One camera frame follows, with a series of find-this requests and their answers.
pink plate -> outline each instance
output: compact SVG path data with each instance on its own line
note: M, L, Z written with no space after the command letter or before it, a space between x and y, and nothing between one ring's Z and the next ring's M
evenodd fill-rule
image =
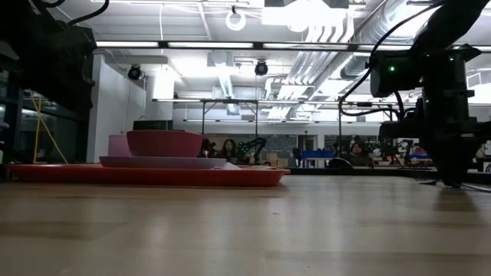
M186 157L119 157L101 156L106 168L146 168L146 169L212 169L223 167L225 159L186 158Z

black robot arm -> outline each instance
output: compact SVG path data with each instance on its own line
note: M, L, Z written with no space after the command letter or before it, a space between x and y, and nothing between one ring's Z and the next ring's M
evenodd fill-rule
M254 140L251 140L249 142L241 142L239 143L239 154L241 156L245 156L250 149L259 146L259 148L255 151L254 153L254 164L255 165L260 165L261 163L259 162L259 154L261 153L262 149L266 146L266 139L258 137L255 138Z
M414 112L383 122L379 134L418 138L448 186L460 186L480 144L491 137L491 123L478 123L469 114L468 97L474 92L467 90L465 63L481 52L469 45L448 49L470 30L488 2L437 2L441 8L409 51L376 51L370 61L374 97L422 87Z
M489 0L444 0L446 3L428 19L427 26L414 40L416 56L447 49L474 25Z

red tray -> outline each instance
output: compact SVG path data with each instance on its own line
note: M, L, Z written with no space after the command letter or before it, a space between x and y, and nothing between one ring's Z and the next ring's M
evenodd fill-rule
M99 165L10 165L22 182L161 186L277 186L289 170L127 169Z

yellow cable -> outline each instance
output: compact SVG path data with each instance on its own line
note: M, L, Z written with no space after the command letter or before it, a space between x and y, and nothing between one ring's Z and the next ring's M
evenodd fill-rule
M39 98L39 110L41 110L41 98ZM41 126L41 114L38 112L38 127L36 127L36 141L34 144L34 159L32 162L36 164L36 160L38 159L38 142L39 142L39 127Z
M46 129L46 132L48 133L49 137L51 138L51 141L53 142L54 144L54 147L56 147L56 150L58 151L58 153L61 155L61 158L63 158L65 164L68 164L68 161L66 158L64 158L64 155L63 153L61 152L60 148L58 147L58 144L56 144L56 141L54 140L53 136L51 135L51 133L49 132L49 129L48 129L48 126L46 125L46 123L44 122L43 118L41 117L41 105L38 106L36 105L36 102L34 101L34 98L33 98L33 95L32 95L32 91L29 90L29 93L31 94L31 100L32 100L32 103L34 104L34 108L36 109L36 112L38 112L38 118L40 118L41 120L41 123L43 123L43 126L44 128Z

dome camera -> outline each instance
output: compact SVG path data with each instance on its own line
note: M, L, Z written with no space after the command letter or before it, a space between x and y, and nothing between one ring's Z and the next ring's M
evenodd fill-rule
M258 61L254 72L256 76L266 75L268 73L268 65L266 65L266 61Z
M139 64L134 64L134 65L131 65L131 69L128 71L128 77L133 80L133 81L139 81L141 80L143 77L145 76L145 74L142 72L142 70L140 69L140 65Z

